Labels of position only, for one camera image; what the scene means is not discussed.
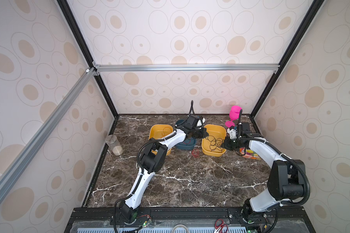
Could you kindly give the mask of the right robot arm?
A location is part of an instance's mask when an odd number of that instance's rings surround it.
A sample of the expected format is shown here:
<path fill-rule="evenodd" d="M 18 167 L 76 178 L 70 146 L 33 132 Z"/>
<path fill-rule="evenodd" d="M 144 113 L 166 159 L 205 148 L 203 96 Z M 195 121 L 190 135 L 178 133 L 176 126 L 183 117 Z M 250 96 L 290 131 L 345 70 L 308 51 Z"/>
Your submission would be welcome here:
<path fill-rule="evenodd" d="M 243 110 L 233 106 L 226 122 L 227 133 L 222 147 L 246 155 L 249 150 L 257 154 L 270 167 L 267 188 L 254 198 L 247 199 L 242 218 L 251 223 L 252 215 L 282 206 L 302 206 L 310 198 L 311 186 L 306 176 L 305 164 L 282 153 L 261 134 L 253 133 L 250 125 L 241 122 Z"/>

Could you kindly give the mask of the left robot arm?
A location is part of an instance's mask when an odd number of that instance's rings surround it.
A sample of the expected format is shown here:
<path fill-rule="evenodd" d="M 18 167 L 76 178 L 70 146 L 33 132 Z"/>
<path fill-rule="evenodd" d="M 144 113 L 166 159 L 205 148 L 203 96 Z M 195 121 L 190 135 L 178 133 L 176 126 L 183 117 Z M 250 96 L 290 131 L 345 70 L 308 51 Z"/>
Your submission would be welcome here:
<path fill-rule="evenodd" d="M 187 117 L 179 124 L 175 125 L 175 130 L 170 134 L 160 138 L 150 138 L 138 151 L 136 156 L 139 166 L 138 176 L 127 197 L 116 200 L 113 212 L 113 229 L 117 229 L 118 210 L 128 223 L 135 221 L 138 209 L 141 205 L 143 195 L 149 182 L 154 175 L 161 170 L 164 165 L 167 152 L 175 145 L 182 143 L 186 139 L 203 139 L 209 136 L 204 127 L 205 119 L 195 114 L 193 101 Z"/>

